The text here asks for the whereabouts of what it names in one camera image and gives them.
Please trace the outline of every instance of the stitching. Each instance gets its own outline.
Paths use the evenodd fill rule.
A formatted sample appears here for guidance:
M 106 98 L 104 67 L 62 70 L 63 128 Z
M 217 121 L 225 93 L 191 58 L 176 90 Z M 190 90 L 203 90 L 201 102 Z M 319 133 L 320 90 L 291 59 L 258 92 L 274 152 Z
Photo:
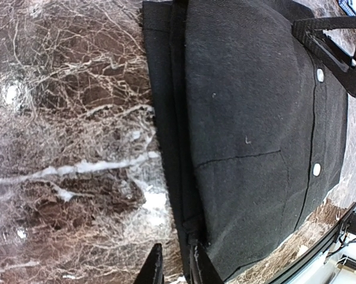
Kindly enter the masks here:
M 309 172 L 308 172 L 308 182 L 307 182 L 307 188 L 306 188 L 306 193 L 304 195 L 304 201 L 303 201 L 303 206 L 302 209 L 300 210 L 299 217 L 297 219 L 296 225 L 295 225 L 295 231 L 298 229 L 300 219 L 302 218 L 302 215 L 304 213 L 304 208 L 306 207 L 307 203 L 307 197 L 308 197 L 308 191 L 309 191 L 309 186 L 310 186 L 310 181 L 311 181 L 311 170 L 312 170 L 312 155 L 313 155 L 313 144 L 315 143 L 313 141 L 313 137 L 315 135 L 315 128 L 316 128 L 316 89 L 318 86 L 318 83 L 316 81 L 316 69 L 317 69 L 317 64 L 312 57 L 312 55 L 309 53 L 307 50 L 307 54 L 309 55 L 309 58 L 312 61 L 312 64 L 314 66 L 314 72 L 313 72 L 313 78 L 315 80 L 315 87 L 313 88 L 313 106 L 312 106 L 312 113 L 313 113 L 313 122 L 312 122 L 312 132 L 310 135 L 310 151 L 309 151 Z
M 276 153 L 280 153 L 280 152 L 281 152 L 281 150 L 277 150 L 277 151 L 271 151 L 271 152 L 267 152 L 267 153 L 260 153 L 260 154 L 254 154 L 254 155 L 235 156 L 235 157 L 224 158 L 224 159 L 214 159 L 214 160 L 209 160 L 209 161 L 206 161 L 206 162 L 198 164 L 195 167 L 195 169 L 198 169 L 199 167 L 205 166 L 205 165 L 210 164 L 210 163 L 223 162 L 223 161 L 229 161 L 229 160 L 234 160 L 234 159 L 242 159 L 242 158 L 260 157 L 260 156 L 269 155 L 269 154 L 276 154 Z
M 287 171 L 286 199 L 284 200 L 284 206 L 283 206 L 283 210 L 282 210 L 282 219 L 280 221 L 280 235 L 282 235 L 284 211 L 286 210 L 286 206 L 287 206 L 288 190 L 290 189 L 291 182 L 290 182 L 290 169 L 288 168 L 288 164 L 287 164 L 286 160 L 284 160 L 282 153 L 280 153 L 280 156 L 282 158 L 282 161 L 283 161 L 283 163 L 286 167 L 286 171 Z

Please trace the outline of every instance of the marble floor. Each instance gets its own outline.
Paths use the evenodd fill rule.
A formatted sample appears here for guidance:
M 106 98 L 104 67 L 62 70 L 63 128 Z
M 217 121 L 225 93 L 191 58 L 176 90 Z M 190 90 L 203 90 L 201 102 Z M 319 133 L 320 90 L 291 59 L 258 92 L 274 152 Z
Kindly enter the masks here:
M 335 0 L 306 0 L 318 17 Z M 134 281 L 163 245 L 182 273 L 140 26 L 140 0 L 0 0 L 0 283 Z M 352 50 L 353 34 L 341 44 Z M 356 200 L 356 99 L 340 184 L 267 259 L 264 283 Z

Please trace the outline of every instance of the dark marble countertop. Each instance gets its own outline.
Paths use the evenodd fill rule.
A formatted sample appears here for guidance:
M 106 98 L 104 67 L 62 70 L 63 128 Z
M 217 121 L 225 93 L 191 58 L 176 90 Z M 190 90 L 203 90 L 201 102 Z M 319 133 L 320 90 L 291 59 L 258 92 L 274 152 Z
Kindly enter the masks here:
M 318 17 L 341 15 L 333 0 L 307 4 Z M 0 283 L 130 284 L 157 242 L 166 282 L 181 276 L 140 7 L 0 0 Z M 352 49 L 352 34 L 339 38 Z M 350 98 L 341 182 L 298 232 L 232 283 L 264 283 L 355 200 Z

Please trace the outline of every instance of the black cable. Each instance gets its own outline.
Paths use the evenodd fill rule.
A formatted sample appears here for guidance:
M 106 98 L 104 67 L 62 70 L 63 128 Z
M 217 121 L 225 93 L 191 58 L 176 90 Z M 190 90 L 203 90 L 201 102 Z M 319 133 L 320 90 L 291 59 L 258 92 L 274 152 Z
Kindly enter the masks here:
M 344 248 L 347 247 L 348 245 L 350 245 L 350 244 L 355 244 L 355 243 L 356 243 L 356 238 L 353 239 L 353 240 L 351 240 L 351 241 L 349 241 L 349 242 L 347 242 L 347 243 L 345 242 L 346 238 L 347 238 L 347 237 L 346 237 L 346 235 L 345 235 L 345 237 L 344 237 L 343 240 L 341 240 L 341 237 L 338 239 L 339 242 L 341 243 L 341 246 L 340 246 L 337 250 L 335 250 L 335 251 L 333 251 L 333 252 L 331 252 L 331 253 L 328 253 L 328 255 L 326 256 L 327 259 L 330 258 L 331 256 L 333 256 L 334 254 L 339 253 L 342 249 L 344 249 Z

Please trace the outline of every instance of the black fabric bag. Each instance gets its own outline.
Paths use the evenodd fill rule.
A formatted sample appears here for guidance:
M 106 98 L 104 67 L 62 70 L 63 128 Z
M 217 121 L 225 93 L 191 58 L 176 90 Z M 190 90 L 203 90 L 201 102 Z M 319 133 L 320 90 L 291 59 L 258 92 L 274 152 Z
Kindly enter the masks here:
M 291 0 L 144 2 L 143 16 L 185 277 L 199 241 L 228 280 L 339 182 L 347 92 L 291 35 L 294 20 L 313 17 Z

